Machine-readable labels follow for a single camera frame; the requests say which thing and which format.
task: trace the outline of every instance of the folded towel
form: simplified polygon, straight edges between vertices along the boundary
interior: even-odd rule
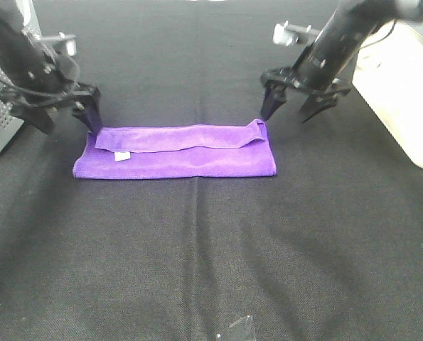
[[[195,125],[168,128],[103,128],[88,134],[75,162],[76,178],[162,179],[276,175],[267,129]]]

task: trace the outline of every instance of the towel tag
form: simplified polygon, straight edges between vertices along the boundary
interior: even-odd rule
[[[115,151],[114,152],[114,160],[116,162],[129,160],[131,158],[130,151]]]

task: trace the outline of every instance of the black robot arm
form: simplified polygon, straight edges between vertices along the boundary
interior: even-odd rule
[[[262,118],[268,120],[286,102],[287,88],[309,95],[300,109],[303,121],[336,106],[338,95],[346,95],[351,90],[349,84],[336,78],[338,74],[368,36],[385,23],[398,19],[423,22],[423,0],[342,1],[293,66],[263,73],[261,81],[266,91]]]
[[[0,0],[0,68],[11,81],[0,79],[6,84],[0,100],[12,104],[12,116],[47,134],[56,111],[73,112],[90,131],[102,127],[99,90],[78,82],[80,68],[66,48],[71,38],[35,37],[23,27],[16,0]]]

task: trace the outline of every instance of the cable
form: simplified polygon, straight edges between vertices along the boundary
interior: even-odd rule
[[[393,33],[393,31],[395,30],[395,26],[396,26],[396,24],[397,24],[397,19],[393,21],[393,26],[391,26],[390,32],[388,32],[388,33],[387,33],[387,35],[386,35],[385,37],[383,37],[383,38],[382,38],[382,39],[380,39],[380,40],[375,41],[374,43],[371,43],[371,44],[367,44],[367,45],[362,46],[362,47],[360,48],[360,50],[362,50],[362,49],[364,49],[364,48],[368,48],[369,46],[372,46],[372,45],[378,44],[378,43],[380,43],[382,40],[385,40],[386,38],[388,38],[389,36],[391,36],[391,33]]]
[[[17,85],[13,85],[10,82],[3,80],[2,78],[0,78],[0,83],[3,84],[3,85],[6,85],[7,87],[10,87],[11,89],[18,91],[18,92],[22,92],[24,94],[31,94],[33,96],[39,96],[39,97],[50,97],[50,98],[55,99],[55,100],[51,100],[51,101],[41,102],[41,103],[38,103],[38,104],[33,104],[34,107],[45,107],[47,105],[52,105],[52,104],[61,102],[66,97],[69,97],[70,95],[73,94],[73,91],[78,86],[78,80],[80,79],[80,66],[69,55],[67,55],[67,58],[72,62],[72,64],[75,67],[75,76],[74,76],[73,84],[72,84],[69,92],[67,92],[67,93],[61,92],[61,93],[55,94],[55,93],[49,93],[49,92],[40,92],[40,91],[29,90],[29,89],[25,89],[24,87],[18,87]]]

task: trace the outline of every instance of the purple towel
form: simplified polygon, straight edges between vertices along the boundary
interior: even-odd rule
[[[73,174],[91,179],[273,176],[276,164],[267,128],[255,119],[247,126],[103,128],[97,136],[88,134]]]

